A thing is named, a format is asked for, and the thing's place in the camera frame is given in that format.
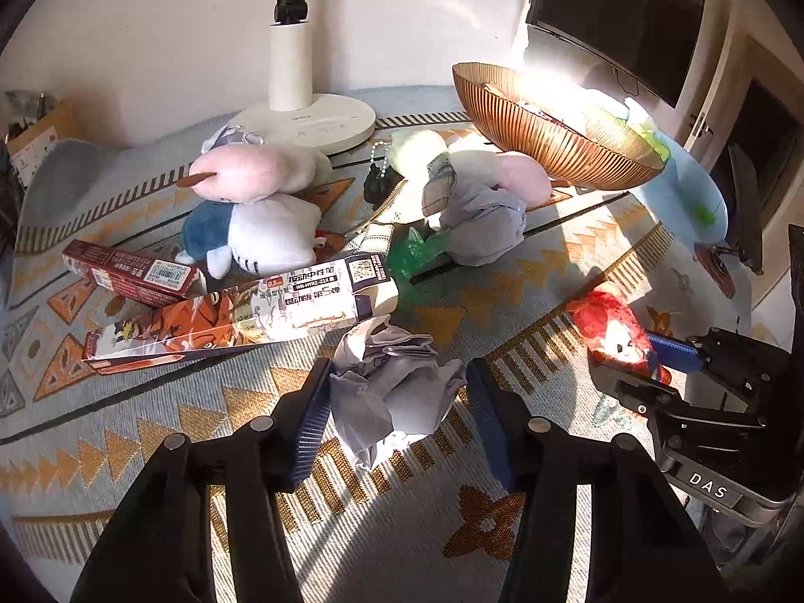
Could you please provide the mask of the patterned woven table mat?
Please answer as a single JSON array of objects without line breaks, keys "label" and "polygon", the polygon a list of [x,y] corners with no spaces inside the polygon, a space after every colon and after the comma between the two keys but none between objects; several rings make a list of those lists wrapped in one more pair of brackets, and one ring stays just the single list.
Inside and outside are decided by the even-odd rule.
[{"label": "patterned woven table mat", "polygon": [[[300,388],[335,335],[239,355],[98,376],[89,332],[128,323],[138,304],[84,282],[61,259],[72,240],[173,257],[195,206],[178,186],[210,124],[149,146],[54,148],[23,203],[2,321],[2,521],[57,599],[67,599],[112,513],[159,442],[233,433]],[[737,320],[657,215],[631,196],[569,194],[529,217],[518,248],[481,268],[414,284],[395,323],[424,332],[442,359],[488,359],[529,407],[580,436],[647,437],[645,423],[591,384],[564,305],[607,278],[653,331],[702,334]],[[353,467],[334,433],[310,477],[278,499],[309,601],[492,601],[523,501],[489,473],[470,411],[375,468]]]}]

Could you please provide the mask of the paper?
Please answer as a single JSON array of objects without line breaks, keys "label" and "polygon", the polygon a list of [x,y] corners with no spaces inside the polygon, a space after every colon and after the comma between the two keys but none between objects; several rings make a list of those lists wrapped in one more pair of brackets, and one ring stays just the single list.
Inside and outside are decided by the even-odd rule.
[{"label": "paper", "polygon": [[245,129],[243,125],[224,125],[215,134],[206,139],[200,148],[201,154],[210,153],[215,148],[231,146],[262,146],[264,140],[252,131]]}]

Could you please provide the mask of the dark red long box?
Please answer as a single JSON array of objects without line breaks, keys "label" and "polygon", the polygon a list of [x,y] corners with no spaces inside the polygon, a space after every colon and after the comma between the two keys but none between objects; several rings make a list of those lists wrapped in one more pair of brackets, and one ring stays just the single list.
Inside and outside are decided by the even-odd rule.
[{"label": "dark red long box", "polygon": [[153,308],[207,292],[203,272],[176,261],[80,240],[69,242],[61,256],[73,274]]}]

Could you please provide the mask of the beige calligraphy pen cup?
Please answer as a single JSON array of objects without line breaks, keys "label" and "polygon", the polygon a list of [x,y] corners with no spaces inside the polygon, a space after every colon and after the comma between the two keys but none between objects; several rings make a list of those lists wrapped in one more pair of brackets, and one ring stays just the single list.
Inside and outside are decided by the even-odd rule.
[{"label": "beige calligraphy pen cup", "polygon": [[46,155],[60,140],[80,139],[79,125],[76,122],[72,102],[64,99],[42,120],[31,125],[21,136],[7,144],[11,165],[17,173],[23,189],[31,186],[37,170]]}]

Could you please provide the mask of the large paper ball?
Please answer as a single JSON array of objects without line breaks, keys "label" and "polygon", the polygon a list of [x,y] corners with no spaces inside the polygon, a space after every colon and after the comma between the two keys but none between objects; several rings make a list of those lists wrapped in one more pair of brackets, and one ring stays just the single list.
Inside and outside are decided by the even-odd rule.
[{"label": "large paper ball", "polygon": [[446,255],[456,264],[493,263],[523,240],[526,204],[515,194],[482,185],[456,184],[447,159],[424,190],[423,214],[432,233],[447,236]]}]

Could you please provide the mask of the green translucent plastic toy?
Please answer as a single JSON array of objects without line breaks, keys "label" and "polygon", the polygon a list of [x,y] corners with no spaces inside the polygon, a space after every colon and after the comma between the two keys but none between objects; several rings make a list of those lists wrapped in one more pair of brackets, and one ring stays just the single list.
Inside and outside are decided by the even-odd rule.
[{"label": "green translucent plastic toy", "polygon": [[443,298],[443,286],[428,274],[438,268],[438,261],[446,251],[444,233],[424,236],[416,225],[402,225],[394,230],[385,262],[398,286],[400,315],[413,315],[417,307],[436,304]]}]

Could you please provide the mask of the white paper ball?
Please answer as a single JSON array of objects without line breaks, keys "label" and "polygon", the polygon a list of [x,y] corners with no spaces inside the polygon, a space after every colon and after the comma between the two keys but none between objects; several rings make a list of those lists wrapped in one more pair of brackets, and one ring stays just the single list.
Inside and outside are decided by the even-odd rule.
[{"label": "white paper ball", "polygon": [[439,361],[435,340],[373,317],[338,344],[330,374],[335,432],[350,463],[371,471],[438,430],[466,384],[465,363]]}]

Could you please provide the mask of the pink dango skewer plush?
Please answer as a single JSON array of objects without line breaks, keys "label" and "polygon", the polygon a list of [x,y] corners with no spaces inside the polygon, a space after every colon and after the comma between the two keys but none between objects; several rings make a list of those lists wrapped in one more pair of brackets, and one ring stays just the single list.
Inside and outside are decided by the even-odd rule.
[{"label": "pink dango skewer plush", "polygon": [[327,155],[294,144],[230,144],[201,155],[177,181],[202,199],[255,203],[273,194],[293,194],[333,173]]}]

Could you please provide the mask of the green white pink dango plush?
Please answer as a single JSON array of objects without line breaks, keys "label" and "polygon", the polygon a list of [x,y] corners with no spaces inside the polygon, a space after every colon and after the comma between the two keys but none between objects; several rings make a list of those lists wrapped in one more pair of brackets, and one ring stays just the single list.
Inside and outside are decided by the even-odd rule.
[{"label": "green white pink dango plush", "polygon": [[391,134],[384,150],[388,166],[405,181],[395,203],[408,200],[424,211],[424,190],[435,177],[438,159],[447,159],[455,170],[456,184],[482,185],[511,192],[528,209],[542,206],[552,194],[551,179],[532,157],[522,153],[494,153],[488,148],[471,147],[466,138],[447,144],[432,129],[404,129]]}]

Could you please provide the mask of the orange printed long box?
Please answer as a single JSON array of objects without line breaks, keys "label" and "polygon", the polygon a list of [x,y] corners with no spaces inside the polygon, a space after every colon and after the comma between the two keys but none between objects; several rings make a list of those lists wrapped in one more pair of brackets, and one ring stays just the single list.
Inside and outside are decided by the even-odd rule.
[{"label": "orange printed long box", "polygon": [[390,315],[396,302],[384,256],[358,252],[116,321],[87,335],[82,359],[115,374],[240,353],[347,330]]}]

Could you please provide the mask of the white desk lamp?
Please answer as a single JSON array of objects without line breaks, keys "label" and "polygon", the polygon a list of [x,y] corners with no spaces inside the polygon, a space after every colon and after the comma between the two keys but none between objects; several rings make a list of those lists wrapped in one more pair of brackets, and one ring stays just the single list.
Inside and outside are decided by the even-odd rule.
[{"label": "white desk lamp", "polygon": [[316,94],[307,0],[275,0],[268,48],[267,99],[229,121],[267,143],[343,153],[375,131],[371,106],[350,96]]}]

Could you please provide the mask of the black wall monitor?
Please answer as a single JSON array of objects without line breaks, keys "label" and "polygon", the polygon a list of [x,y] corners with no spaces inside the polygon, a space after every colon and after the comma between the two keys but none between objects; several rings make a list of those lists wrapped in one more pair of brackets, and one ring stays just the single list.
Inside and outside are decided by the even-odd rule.
[{"label": "black wall monitor", "polygon": [[608,61],[677,105],[705,0],[530,0],[528,23]]}]

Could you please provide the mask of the red furry plush pouch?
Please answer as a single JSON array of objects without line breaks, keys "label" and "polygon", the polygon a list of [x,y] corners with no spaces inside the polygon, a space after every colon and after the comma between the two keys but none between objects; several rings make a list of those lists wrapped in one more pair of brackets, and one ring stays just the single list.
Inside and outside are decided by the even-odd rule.
[{"label": "red furry plush pouch", "polygon": [[661,365],[649,336],[613,283],[600,283],[583,297],[571,299],[565,309],[597,362],[613,363],[665,385],[672,382],[672,374]]}]

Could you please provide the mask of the black keychain figure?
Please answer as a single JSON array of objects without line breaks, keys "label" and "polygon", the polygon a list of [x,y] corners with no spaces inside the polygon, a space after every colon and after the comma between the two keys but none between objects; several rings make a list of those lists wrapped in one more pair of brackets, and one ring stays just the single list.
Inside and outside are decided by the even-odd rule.
[{"label": "black keychain figure", "polygon": [[369,153],[369,170],[362,186],[362,197],[377,210],[396,186],[404,179],[398,171],[390,165],[391,143],[379,140],[373,143]]}]

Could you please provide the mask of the blue white cat plush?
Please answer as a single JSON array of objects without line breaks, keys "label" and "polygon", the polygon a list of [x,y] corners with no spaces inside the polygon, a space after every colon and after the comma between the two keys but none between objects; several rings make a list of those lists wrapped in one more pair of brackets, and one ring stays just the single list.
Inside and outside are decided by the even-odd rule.
[{"label": "blue white cat plush", "polygon": [[316,261],[320,219],[318,206],[291,194],[255,203],[205,200],[182,225],[176,261],[205,263],[214,279],[224,279],[233,264],[258,278],[308,267]]}]

